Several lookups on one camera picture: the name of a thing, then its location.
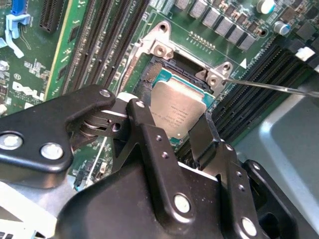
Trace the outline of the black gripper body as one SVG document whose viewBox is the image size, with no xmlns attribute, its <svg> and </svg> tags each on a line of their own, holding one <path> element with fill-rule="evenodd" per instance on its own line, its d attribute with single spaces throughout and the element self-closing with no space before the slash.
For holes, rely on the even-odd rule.
<svg viewBox="0 0 319 239">
<path fill-rule="evenodd" d="M 77 193 L 59 215 L 62 239 L 223 239 L 217 179 L 177 163 L 131 163 Z"/>
</svg>

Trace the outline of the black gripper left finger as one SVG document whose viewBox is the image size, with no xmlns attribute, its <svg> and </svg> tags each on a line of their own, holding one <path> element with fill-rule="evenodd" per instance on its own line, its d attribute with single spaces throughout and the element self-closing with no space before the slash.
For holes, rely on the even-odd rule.
<svg viewBox="0 0 319 239">
<path fill-rule="evenodd" d="M 78 125 L 111 108 L 116 110 L 106 117 L 105 132 L 116 140 L 113 173 L 131 163 L 152 169 L 160 169 L 161 163 L 178 164 L 165 131 L 155 125 L 146 104 L 138 99 L 119 101 L 101 86 L 91 85 L 0 120 L 1 180 L 35 188 L 60 185 L 74 149 L 93 140 Z"/>
</svg>

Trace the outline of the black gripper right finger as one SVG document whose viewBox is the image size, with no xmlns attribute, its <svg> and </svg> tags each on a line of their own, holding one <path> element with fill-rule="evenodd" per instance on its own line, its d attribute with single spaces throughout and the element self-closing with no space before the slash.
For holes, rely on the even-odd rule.
<svg viewBox="0 0 319 239">
<path fill-rule="evenodd" d="M 300 213 L 267 171 L 253 160 L 241 163 L 223 141 L 209 114 L 189 131 L 199 170 L 219 183 L 221 228 L 228 239 L 298 239 Z"/>
</svg>

